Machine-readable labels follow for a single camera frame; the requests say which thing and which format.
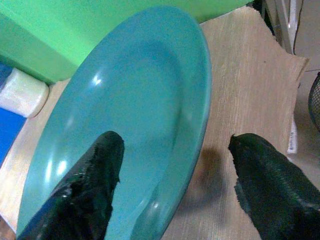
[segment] blue surface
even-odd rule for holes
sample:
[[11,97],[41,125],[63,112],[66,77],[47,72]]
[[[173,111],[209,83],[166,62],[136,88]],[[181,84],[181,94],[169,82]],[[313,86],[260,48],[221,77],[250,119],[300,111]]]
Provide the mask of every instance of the blue surface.
[[25,121],[25,117],[0,108],[0,166]]
[[124,139],[106,239],[159,239],[202,146],[211,63],[197,22],[174,7],[142,11],[89,54],[56,104],[23,191],[17,234],[105,131]]

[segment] floor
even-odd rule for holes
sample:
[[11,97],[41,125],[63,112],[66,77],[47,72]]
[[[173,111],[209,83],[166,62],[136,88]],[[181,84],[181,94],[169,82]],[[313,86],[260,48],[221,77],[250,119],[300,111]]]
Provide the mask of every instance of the floor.
[[[320,133],[311,122],[308,112],[308,95],[317,73],[320,72],[320,15],[319,0],[305,0],[295,43],[298,56],[311,58],[300,82],[294,118],[298,132],[297,154],[289,157],[320,189]],[[0,217],[0,240],[14,240],[15,234]]]

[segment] plate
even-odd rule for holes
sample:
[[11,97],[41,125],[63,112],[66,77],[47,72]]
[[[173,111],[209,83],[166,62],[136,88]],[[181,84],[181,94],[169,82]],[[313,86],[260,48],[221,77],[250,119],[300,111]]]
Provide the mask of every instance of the plate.
[[202,146],[211,63],[197,22],[175,7],[128,18],[88,55],[35,150],[17,235],[94,140],[124,139],[106,239],[159,239],[186,191]]

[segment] wooden table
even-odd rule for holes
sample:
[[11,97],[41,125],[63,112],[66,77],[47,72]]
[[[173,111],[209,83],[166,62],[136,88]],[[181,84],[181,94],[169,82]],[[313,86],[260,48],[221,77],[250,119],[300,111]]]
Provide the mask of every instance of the wooden table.
[[[212,62],[210,116],[189,188],[162,239],[260,239],[238,204],[227,146],[232,134],[251,132],[286,152],[299,77],[308,60],[286,53],[252,8],[201,27]],[[0,215],[14,231],[34,150],[67,83],[51,86],[44,108],[26,121],[0,169]]]

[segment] green wall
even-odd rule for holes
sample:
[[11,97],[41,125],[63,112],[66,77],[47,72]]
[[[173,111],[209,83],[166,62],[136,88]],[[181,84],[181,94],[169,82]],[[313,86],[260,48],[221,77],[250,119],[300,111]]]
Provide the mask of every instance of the green wall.
[[119,23],[156,5],[179,7],[200,23],[250,0],[3,0],[0,61],[47,83],[73,75]]

